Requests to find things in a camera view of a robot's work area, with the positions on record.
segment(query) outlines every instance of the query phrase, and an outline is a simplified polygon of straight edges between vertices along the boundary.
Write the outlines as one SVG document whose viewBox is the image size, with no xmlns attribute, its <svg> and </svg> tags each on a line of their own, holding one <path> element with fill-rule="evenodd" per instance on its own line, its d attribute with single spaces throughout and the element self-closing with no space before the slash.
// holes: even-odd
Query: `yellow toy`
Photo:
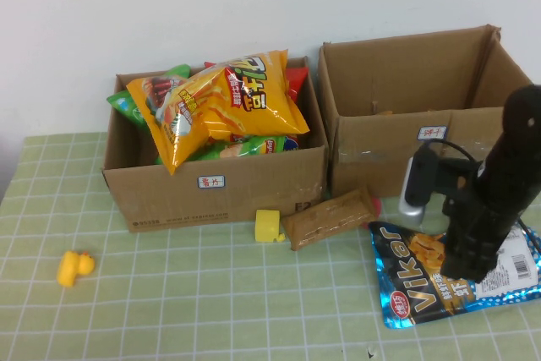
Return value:
<svg viewBox="0 0 541 361">
<path fill-rule="evenodd" d="M 78 274 L 88 275 L 95 266 L 94 259 L 88 253 L 79 255 L 74 251 L 66 251 L 58 267 L 57 281 L 63 287 L 72 287 Z"/>
<path fill-rule="evenodd" d="M 284 241 L 286 236 L 280 233 L 280 211 L 255 212 L 255 241 L 258 243 L 278 243 Z"/>
</svg>

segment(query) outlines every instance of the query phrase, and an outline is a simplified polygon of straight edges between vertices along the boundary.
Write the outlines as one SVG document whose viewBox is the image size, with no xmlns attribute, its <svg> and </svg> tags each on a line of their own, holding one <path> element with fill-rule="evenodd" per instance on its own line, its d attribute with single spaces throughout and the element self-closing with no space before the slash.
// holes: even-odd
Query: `yellow snack bag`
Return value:
<svg viewBox="0 0 541 361">
<path fill-rule="evenodd" d="M 175 169 L 213 139 L 309 131 L 287 95 L 287 51 L 242 57 L 190 79 L 176 75 L 128 84 L 167 170 Z"/>
</svg>

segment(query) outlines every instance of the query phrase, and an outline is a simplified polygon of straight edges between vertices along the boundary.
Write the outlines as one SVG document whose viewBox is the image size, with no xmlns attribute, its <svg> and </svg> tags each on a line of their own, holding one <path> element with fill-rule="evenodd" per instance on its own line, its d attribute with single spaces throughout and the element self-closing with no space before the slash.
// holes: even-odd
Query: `chip bag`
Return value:
<svg viewBox="0 0 541 361">
<path fill-rule="evenodd" d="M 173 174 L 210 137 L 308 132 L 286 93 L 286 63 L 287 51 L 266 52 L 219 63 L 190 79 L 135 79 L 128 90 Z"/>
<path fill-rule="evenodd" d="M 205 68 L 214 67 L 215 63 L 204 63 Z M 301 68 L 286 68 L 286 79 L 289 83 L 289 87 L 287 88 L 287 94 L 291 99 L 297 103 L 298 99 L 298 92 L 301 91 L 301 88 L 303 87 L 304 80 L 308 76 L 308 67 L 301 67 Z"/>
<path fill-rule="evenodd" d="M 122 90 L 121 92 L 107 97 L 107 101 L 130 122 L 142 129 L 147 128 L 146 121 L 143 119 L 143 116 L 141 116 L 139 108 L 127 90 Z"/>
<path fill-rule="evenodd" d="M 233 156 L 258 156 L 284 151 L 285 135 L 255 135 L 236 143 L 223 141 L 210 145 L 201 152 L 195 153 L 189 161 L 217 160 Z"/>
<path fill-rule="evenodd" d="M 183 63 L 182 65 L 177 65 L 176 67 L 169 69 L 166 72 L 166 75 L 178 75 L 183 78 L 188 78 L 189 70 L 189 65 Z M 143 118 L 139 108 L 135 104 L 134 98 L 129 94 L 127 90 L 122 90 L 118 93 L 115 93 L 114 95 L 107 97 L 107 101 L 115 110 L 120 112 L 120 114 L 125 116 L 130 122 L 148 131 L 145 119 Z"/>
<path fill-rule="evenodd" d="M 369 229 L 383 321 L 390 329 L 540 296 L 541 258 L 519 226 L 511 229 L 501 245 L 498 265 L 481 283 L 441 275 L 445 234 L 429 236 L 384 222 L 372 222 Z M 541 243 L 537 234 L 531 234 Z"/>
</svg>

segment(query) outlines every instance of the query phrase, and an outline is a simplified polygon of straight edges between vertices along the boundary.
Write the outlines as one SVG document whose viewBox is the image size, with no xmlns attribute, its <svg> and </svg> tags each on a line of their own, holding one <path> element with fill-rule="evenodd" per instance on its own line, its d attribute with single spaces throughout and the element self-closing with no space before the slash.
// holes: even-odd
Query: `cardboard box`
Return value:
<svg viewBox="0 0 541 361">
<path fill-rule="evenodd" d="M 308 66 L 308 60 L 293 59 L 288 66 Z M 117 75 L 115 93 L 133 79 L 158 74 L 163 72 Z M 173 176 L 152 165 L 156 147 L 150 135 L 112 109 L 103 176 L 129 230 L 252 221 L 258 209 L 287 216 L 319 203 L 326 187 L 327 140 L 310 76 L 298 106 L 310 127 L 299 138 L 301 150 L 185 162 Z"/>
<path fill-rule="evenodd" d="M 500 135 L 505 99 L 530 83 L 491 25 L 324 44 L 319 77 L 334 196 L 361 183 L 379 197 L 398 195 L 424 139 L 445 137 L 483 159 Z"/>
</svg>

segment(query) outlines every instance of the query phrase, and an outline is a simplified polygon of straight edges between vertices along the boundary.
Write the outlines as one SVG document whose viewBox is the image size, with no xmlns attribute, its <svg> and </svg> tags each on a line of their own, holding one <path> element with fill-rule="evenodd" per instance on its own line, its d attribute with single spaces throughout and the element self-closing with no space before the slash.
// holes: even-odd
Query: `blue snack package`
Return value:
<svg viewBox="0 0 541 361">
<path fill-rule="evenodd" d="M 390 329 L 541 298 L 541 256 L 518 225 L 501 245 L 498 265 L 481 283 L 440 274 L 445 234 L 429 236 L 386 222 L 372 222 L 369 229 L 383 320 Z"/>
</svg>

